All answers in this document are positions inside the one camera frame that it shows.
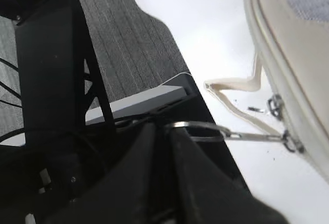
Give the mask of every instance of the black wire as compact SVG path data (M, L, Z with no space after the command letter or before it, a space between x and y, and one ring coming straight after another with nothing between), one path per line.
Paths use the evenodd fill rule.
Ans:
M6 91L8 91L9 93L11 93L13 96L16 96L18 99L21 98L21 95L18 94L16 91L14 91L13 89L11 89L10 87L8 87L7 85L5 85L3 82L0 81L0 86L5 89Z
M0 58L0 62L4 63L5 65L9 66L10 68L14 69L15 71L19 71L18 67L14 66L10 62L8 62L8 61L6 61L6 60L4 60L2 58ZM19 99L21 98L21 96L17 92L15 92L11 88L9 88L7 85L5 85L4 83L2 83L1 81L0 81L0 86L2 86L6 91L10 92L12 95L16 96L17 98L19 98ZM1 100L1 99L0 99L0 102L5 103L5 104L8 104L8 105L13 106L13 107L20 107L20 108L22 108L22 106L19 106L19 105L10 103L10 102L6 102L6 101Z
M10 103L10 102L6 102L6 101L1 100L1 99L0 99L0 102L5 103L5 104L8 104L8 105L13 106L13 107L23 108L22 106L19 106L19 105L16 105L16 104Z
M10 68L14 69L15 71L19 71L18 67L14 66L10 62L0 58L0 62L4 63L5 65L9 66Z
M93 146L93 144L86 137L84 137L83 135L81 135L80 133L78 133L74 130L53 129L53 128L31 128L31 129L20 128L20 129L14 130L12 132L9 132L5 135L2 135L0 137L0 143L9 138L17 136L19 134L23 134L23 133L27 134L27 133L33 133L33 132L66 132L66 133L71 134L72 136L78 138L80 141L83 141L95 153L95 155L100 159L100 162L104 169L104 173L107 172L107 165L106 165L105 161L103 160L103 157L99 153L99 151Z

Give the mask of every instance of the white floor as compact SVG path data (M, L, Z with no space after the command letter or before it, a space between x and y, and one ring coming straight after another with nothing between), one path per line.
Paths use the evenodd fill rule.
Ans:
M240 132L258 132L208 94L209 79L251 74L254 46L243 0L136 0L146 13L162 20L174 39L216 122ZM237 107L265 108L272 92L266 76L257 93L227 91ZM282 129L272 117L257 117ZM280 211L290 223L329 223L329 185L304 160L280 144L227 143L253 195Z

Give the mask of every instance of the beige handbag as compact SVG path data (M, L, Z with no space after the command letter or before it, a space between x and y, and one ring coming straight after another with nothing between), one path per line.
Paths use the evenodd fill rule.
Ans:
M244 0L256 47L249 79L206 82L234 114L267 134L278 132L235 108L224 89L256 91L262 66L272 91L269 111L286 127L287 148L329 182L329 0Z

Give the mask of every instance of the white strap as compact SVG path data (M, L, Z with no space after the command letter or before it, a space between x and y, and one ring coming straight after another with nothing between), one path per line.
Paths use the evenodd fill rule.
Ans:
M265 122L236 108L227 96L221 92L222 90L258 91L261 88L262 64L257 54L254 56L253 63L252 76L246 79L229 78L207 81L205 82L205 88L238 118L247 121L262 132L271 135L279 135L280 133L277 130L267 125Z

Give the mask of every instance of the gray carpet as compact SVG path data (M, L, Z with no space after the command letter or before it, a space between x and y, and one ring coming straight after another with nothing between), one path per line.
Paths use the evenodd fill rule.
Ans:
M187 66L170 31L134 0L80 0L110 101L155 87ZM17 65L11 21L0 18L0 57ZM0 63L0 80L19 92L18 74ZM0 89L0 98L20 104ZM0 135L23 126L19 108L0 103Z

